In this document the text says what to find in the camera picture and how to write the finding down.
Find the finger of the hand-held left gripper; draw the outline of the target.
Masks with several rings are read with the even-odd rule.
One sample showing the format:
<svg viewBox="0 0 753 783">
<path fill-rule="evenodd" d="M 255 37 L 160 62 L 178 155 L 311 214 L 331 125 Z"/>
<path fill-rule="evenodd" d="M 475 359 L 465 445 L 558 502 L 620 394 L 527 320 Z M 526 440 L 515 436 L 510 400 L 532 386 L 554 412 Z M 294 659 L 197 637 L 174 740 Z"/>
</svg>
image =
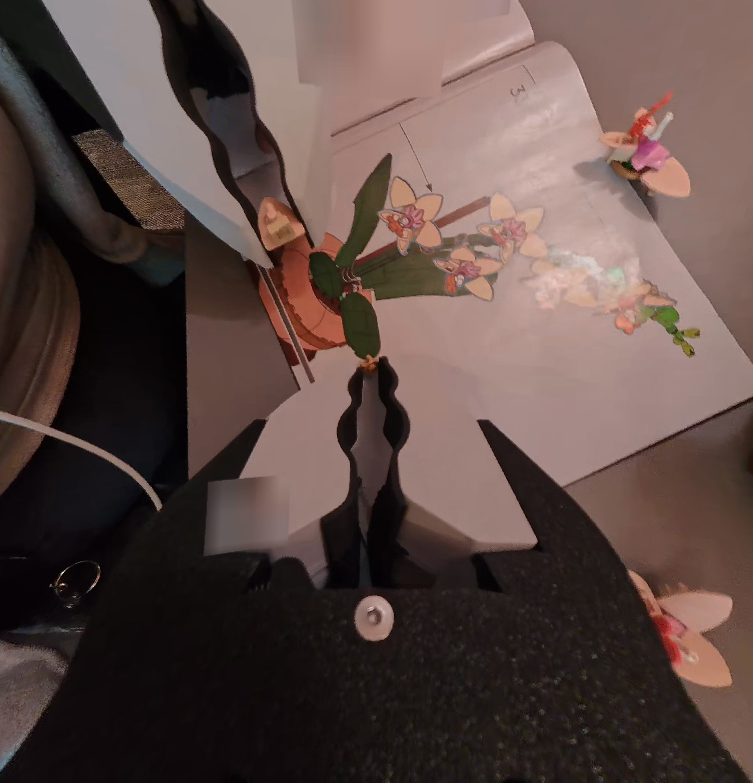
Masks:
<svg viewBox="0 0 753 783">
<path fill-rule="evenodd" d="M 300 2 L 199 2 L 211 53 L 203 117 L 255 208 L 257 175 L 320 241 L 332 207 L 330 124 L 322 88 L 305 73 Z"/>
<path fill-rule="evenodd" d="M 150 2 L 43 2 L 115 121 L 127 151 L 198 222 L 264 269 L 272 259 L 237 192 L 220 142 L 166 72 L 163 34 Z"/>
</svg>

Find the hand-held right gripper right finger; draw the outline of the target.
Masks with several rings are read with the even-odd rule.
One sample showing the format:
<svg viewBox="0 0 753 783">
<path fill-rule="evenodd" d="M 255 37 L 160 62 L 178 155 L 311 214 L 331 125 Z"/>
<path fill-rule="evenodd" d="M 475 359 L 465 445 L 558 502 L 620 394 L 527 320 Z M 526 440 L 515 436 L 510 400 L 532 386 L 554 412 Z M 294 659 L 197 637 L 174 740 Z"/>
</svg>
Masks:
<svg viewBox="0 0 753 783">
<path fill-rule="evenodd" d="M 370 519 L 372 583 L 424 588 L 473 556 L 535 548 L 462 373 L 434 358 L 383 356 L 376 384 L 390 457 Z"/>
</svg>

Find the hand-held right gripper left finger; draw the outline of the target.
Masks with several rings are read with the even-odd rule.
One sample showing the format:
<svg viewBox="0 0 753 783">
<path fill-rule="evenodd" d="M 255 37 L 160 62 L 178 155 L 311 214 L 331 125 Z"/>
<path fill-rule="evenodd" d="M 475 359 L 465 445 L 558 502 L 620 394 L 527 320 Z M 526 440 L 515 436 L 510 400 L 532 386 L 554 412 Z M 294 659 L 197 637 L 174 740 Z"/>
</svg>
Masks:
<svg viewBox="0 0 753 783">
<path fill-rule="evenodd" d="M 316 586 L 361 576 L 358 439 L 364 373 L 338 367 L 266 419 L 240 482 L 239 549 L 294 557 Z"/>
</svg>

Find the beige toy petal piece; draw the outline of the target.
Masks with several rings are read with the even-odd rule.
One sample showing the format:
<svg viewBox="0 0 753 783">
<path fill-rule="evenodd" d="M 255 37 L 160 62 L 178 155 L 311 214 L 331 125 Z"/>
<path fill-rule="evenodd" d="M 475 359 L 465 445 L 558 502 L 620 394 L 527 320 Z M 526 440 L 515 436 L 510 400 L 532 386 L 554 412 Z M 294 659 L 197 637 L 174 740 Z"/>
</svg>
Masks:
<svg viewBox="0 0 753 783">
<path fill-rule="evenodd" d="M 290 207 L 272 197 L 265 197 L 257 214 L 257 226 L 261 242 L 267 251 L 303 237 L 305 229 Z"/>
</svg>

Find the grey desk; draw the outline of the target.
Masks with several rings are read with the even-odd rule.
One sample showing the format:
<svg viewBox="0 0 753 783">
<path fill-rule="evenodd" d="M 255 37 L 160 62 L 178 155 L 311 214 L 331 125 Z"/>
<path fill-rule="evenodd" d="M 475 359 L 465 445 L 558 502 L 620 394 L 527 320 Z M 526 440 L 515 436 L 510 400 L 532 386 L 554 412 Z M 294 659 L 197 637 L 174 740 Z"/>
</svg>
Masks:
<svg viewBox="0 0 753 783">
<path fill-rule="evenodd" d="M 675 91 L 671 149 L 692 195 L 653 214 L 753 362 L 753 2 L 522 2 L 573 55 L 601 120 Z M 572 485 L 627 564 L 734 598 L 713 638 L 734 673 L 691 695 L 753 780 L 753 402 Z"/>
</svg>

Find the flower instruction booklet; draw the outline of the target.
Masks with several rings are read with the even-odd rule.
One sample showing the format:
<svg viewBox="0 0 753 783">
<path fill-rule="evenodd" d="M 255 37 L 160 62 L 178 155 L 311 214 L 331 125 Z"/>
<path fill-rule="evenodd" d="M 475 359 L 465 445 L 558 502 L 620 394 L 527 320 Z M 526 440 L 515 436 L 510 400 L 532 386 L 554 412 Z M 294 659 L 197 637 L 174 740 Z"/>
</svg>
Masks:
<svg viewBox="0 0 753 783">
<path fill-rule="evenodd" d="M 561 484 L 753 398 L 753 364 L 629 181 L 569 53 L 486 2 L 431 97 L 337 85 L 332 207 L 275 288 L 312 373 L 459 370 L 472 412 Z"/>
</svg>

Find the dark pants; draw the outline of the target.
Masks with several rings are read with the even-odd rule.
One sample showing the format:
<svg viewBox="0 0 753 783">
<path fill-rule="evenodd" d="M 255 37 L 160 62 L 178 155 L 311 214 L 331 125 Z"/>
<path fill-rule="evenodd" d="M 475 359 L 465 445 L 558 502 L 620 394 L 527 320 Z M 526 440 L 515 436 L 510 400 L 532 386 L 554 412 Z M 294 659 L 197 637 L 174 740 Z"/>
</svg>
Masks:
<svg viewBox="0 0 753 783">
<path fill-rule="evenodd" d="M 184 481 L 184 279 L 154 288 L 72 243 L 80 331 L 52 426 L 114 454 L 162 491 Z M 145 492 L 105 460 L 46 438 L 0 496 L 0 633 L 63 611 L 51 583 L 99 586 L 153 513 Z"/>
</svg>

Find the person in grey hoodie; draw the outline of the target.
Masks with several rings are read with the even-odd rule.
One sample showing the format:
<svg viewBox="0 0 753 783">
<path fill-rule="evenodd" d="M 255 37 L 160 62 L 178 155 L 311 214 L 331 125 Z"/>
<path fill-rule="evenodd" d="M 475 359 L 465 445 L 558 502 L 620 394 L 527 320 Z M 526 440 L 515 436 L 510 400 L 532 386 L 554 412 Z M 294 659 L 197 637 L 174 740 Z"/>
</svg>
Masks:
<svg viewBox="0 0 753 783">
<path fill-rule="evenodd" d="M 184 271 L 184 236 L 146 230 L 108 210 L 83 159 L 0 36 L 0 414 L 31 424 L 0 420 L 0 496 L 46 438 L 96 455 L 147 494 L 111 460 L 37 430 L 60 431 L 51 424 L 78 347 L 78 287 L 62 244 L 121 265 L 154 288 Z M 18 653 L 0 641 L 0 746 L 19 742 L 63 671 L 58 653 Z"/>
</svg>

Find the toy brick orchid flower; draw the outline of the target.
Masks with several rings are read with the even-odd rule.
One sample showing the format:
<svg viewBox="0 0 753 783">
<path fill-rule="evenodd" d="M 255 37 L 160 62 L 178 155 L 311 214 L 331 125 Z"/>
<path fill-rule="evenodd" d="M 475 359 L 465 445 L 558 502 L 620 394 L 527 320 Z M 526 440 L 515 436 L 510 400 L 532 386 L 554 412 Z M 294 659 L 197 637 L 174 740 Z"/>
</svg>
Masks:
<svg viewBox="0 0 753 783">
<path fill-rule="evenodd" d="M 705 634 L 730 618 L 732 597 L 688 589 L 656 596 L 640 575 L 630 570 L 628 574 L 663 642 L 675 674 L 704 688 L 729 688 L 733 683 L 731 670 Z"/>
<path fill-rule="evenodd" d="M 662 143 L 673 112 L 657 116 L 672 98 L 667 92 L 649 107 L 642 106 L 625 132 L 605 132 L 599 142 L 607 149 L 607 166 L 620 178 L 641 183 L 649 195 L 685 199 L 691 194 L 689 174 Z"/>
</svg>

